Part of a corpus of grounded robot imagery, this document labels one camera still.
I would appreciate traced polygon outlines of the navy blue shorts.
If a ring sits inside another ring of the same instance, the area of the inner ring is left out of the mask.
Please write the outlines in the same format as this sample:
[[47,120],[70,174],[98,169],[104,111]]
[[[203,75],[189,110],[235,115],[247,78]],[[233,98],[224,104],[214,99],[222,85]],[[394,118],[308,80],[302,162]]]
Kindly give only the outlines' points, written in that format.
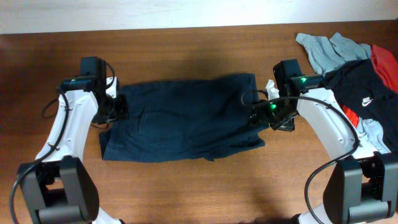
[[256,78],[235,73],[213,80],[147,82],[124,86],[128,119],[99,134],[105,161],[208,161],[263,147],[259,132],[267,125],[250,125],[249,108],[241,100],[257,101]]

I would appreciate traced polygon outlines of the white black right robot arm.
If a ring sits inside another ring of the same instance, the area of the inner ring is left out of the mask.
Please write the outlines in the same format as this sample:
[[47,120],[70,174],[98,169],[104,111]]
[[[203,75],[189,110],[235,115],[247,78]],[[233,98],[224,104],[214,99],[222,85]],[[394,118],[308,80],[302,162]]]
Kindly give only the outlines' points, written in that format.
[[317,134],[330,161],[317,168],[305,183],[304,194],[323,169],[333,172],[323,202],[292,223],[371,223],[391,218],[397,204],[397,156],[380,153],[363,141],[344,114],[321,75],[278,78],[280,95],[249,104],[252,124],[267,123],[276,130],[295,116],[303,117]]

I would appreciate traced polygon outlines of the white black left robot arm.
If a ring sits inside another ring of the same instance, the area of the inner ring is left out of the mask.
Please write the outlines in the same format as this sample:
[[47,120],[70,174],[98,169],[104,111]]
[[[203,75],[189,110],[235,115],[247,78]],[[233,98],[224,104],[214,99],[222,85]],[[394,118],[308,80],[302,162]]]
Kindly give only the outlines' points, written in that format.
[[100,207],[98,189],[83,165],[90,126],[126,114],[118,80],[71,78],[58,92],[47,141],[33,162],[20,165],[14,187],[21,189],[33,223],[122,223]]

